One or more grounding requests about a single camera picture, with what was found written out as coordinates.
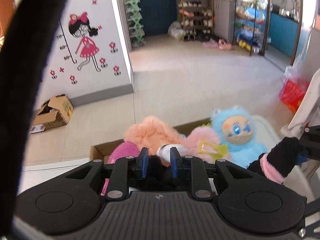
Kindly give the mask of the white sock bundle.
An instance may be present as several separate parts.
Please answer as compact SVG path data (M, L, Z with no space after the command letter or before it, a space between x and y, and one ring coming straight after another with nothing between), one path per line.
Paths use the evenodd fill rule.
M170 149L171 148L177 148L178 152L180 153L181 156L184 156L188 153L187 149L184 148L180 144L168 144L168 145L163 145L157 150L157 155L165 162L169 163L170 162Z

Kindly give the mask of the black and pink sock roll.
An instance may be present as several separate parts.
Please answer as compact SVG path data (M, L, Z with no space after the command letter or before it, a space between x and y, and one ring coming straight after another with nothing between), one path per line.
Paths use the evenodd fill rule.
M278 184L283 184L298 163L300 155L306 155L306 148L296 137L285 137L268 153L262 153L248 170Z

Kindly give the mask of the cardboard tray box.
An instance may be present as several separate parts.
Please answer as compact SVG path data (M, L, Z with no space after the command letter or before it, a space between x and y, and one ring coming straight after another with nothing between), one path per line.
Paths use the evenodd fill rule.
M210 123L210 118L182 124L179 126L174 126L174 129L176 129L178 133L188 136L192 132L192 130L195 129L196 127L207 125L208 123ZM124 142L123 139L119 139L119 140L106 142L99 145L94 145L91 147L89 159L90 160L100 159L104 163L107 163L111 153L123 142Z

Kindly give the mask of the pink fluffy plush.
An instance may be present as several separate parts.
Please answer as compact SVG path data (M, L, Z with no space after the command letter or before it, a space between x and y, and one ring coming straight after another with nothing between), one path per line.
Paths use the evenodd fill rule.
M217 159L230 160L228 146L221 144L219 135L209 126L200 126L182 140L181 145L189 155L214 164Z

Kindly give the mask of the orange fluffy plush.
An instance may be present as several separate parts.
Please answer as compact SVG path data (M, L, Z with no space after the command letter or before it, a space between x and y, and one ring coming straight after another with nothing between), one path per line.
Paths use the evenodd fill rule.
M123 139L134 143L139 150L146 147L150 155L156 155L161 146L180 144L183 137L162 120L155 116L148 116L141 123L130 126Z

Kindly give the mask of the red shopping bag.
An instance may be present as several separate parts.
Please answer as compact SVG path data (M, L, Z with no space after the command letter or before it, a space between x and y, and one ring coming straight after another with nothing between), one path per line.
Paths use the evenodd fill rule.
M310 82L302 77L303 59L298 55L292 66L287 66L283 76L283 87L279 98L295 114L306 94Z

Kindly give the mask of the blue plush doll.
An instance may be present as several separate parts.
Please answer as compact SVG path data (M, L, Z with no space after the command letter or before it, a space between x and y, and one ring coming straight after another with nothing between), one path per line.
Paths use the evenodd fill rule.
M210 121L220 142L228 146L231 162L243 168L266 153L264 144L256 141L256 129L250 114L240 106L213 110Z

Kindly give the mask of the open cardboard box on floor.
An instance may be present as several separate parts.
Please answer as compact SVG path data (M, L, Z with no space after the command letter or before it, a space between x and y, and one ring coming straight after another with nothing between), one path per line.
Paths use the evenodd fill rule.
M70 122L73 112L74 106L65 94L54 96L41 105L32 125L40 125L44 129L65 126Z

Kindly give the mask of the girl height chart sticker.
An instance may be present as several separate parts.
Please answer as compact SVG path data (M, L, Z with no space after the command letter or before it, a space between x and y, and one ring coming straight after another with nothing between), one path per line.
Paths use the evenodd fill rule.
M77 66L78 71L81 71L89 63L93 63L95 71L101 72L95 57L100 49L92 39L92 37L98 35L98 28L91 27L88 13L83 12L81 15L71 14L69 16L68 30L73 37L80 40L74 51L75 55L82 59L82 62Z

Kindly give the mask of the wooden shoe rack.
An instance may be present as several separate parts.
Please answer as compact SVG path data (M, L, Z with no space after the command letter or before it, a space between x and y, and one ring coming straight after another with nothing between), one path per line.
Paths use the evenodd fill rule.
M183 41L210 40L214 28L213 0L178 0L178 21L184 31Z

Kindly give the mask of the dark blue door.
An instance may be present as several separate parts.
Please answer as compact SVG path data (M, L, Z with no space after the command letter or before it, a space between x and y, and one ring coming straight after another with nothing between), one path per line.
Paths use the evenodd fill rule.
M146 37L166 34L177 19L176 0L140 0L139 6Z

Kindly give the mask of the green white folding rack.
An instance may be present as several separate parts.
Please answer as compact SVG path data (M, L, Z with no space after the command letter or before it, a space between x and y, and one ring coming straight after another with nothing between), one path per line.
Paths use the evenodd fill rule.
M145 44L144 25L142 24L140 0L123 0L129 37L132 48L138 48Z

